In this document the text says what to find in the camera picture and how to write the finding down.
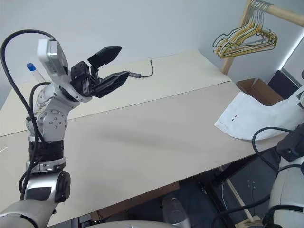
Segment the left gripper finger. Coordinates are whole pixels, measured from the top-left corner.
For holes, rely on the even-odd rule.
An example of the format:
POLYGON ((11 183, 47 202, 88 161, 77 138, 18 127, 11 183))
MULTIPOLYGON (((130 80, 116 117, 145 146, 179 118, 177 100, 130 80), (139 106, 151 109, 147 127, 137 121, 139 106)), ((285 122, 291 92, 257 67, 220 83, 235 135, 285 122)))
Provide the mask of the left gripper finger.
POLYGON ((92 55, 88 62, 91 65, 93 70, 98 70, 101 66, 107 65, 116 59, 120 51, 122 50, 121 46, 107 46, 92 55))
POLYGON ((122 71, 113 73, 104 79, 99 78, 97 84, 92 89, 91 95, 98 98, 106 96, 121 87, 126 82, 129 74, 129 71, 122 71))

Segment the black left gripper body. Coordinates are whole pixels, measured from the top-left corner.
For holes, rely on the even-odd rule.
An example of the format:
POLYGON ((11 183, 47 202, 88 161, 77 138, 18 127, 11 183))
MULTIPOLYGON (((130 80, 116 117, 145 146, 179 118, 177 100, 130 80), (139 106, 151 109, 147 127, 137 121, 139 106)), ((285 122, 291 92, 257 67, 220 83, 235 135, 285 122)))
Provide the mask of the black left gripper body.
POLYGON ((94 87, 99 82, 98 69, 89 67, 84 61, 79 62, 71 68, 70 84, 82 96, 93 96, 94 87))

